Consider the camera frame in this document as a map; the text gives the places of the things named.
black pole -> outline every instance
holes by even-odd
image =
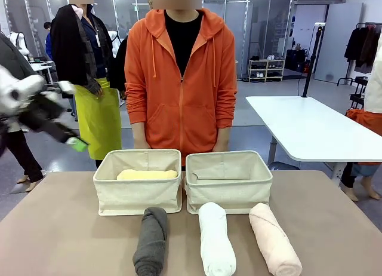
[[[303,98],[307,97],[309,83],[310,83],[310,79],[312,78],[313,68],[315,65],[316,57],[317,57],[316,54],[317,54],[318,44],[320,42],[321,33],[322,33],[322,26],[319,26],[317,30],[317,34],[316,34],[315,47],[313,48],[312,57],[310,58],[309,72],[308,72],[308,76],[306,77],[304,93],[302,95]]]

person in blue shirt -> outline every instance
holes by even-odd
[[[48,36],[47,36],[47,39],[45,40],[45,52],[47,53],[49,58],[51,60],[53,60],[53,56],[52,56],[52,41],[51,41],[51,38],[50,38],[50,27],[51,27],[51,23],[50,22],[45,22],[44,23],[44,28],[45,28],[46,31],[48,31]]]

brown table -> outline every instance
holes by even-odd
[[[380,276],[382,234],[321,172],[275,171],[270,206],[304,276]],[[133,276],[141,216],[99,216],[93,173],[51,173],[0,223],[1,276]],[[237,276],[269,276],[248,215],[228,216]],[[204,275],[197,216],[170,214],[162,275]]]

white rolled towel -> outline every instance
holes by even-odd
[[[228,239],[226,211],[216,203],[206,203],[199,209],[199,224],[205,275],[233,275],[236,257]]]
[[[299,276],[301,262],[269,206],[257,204],[249,213],[249,221],[269,272],[275,276]]]

glass wall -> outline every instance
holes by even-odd
[[[202,0],[203,7],[224,18],[236,41],[238,77],[247,74],[251,56],[283,56],[292,0]],[[23,32],[34,56],[45,54],[50,22],[69,0],[6,0],[11,30]],[[94,13],[110,31],[128,35],[135,22],[149,12],[147,0],[94,0]]]

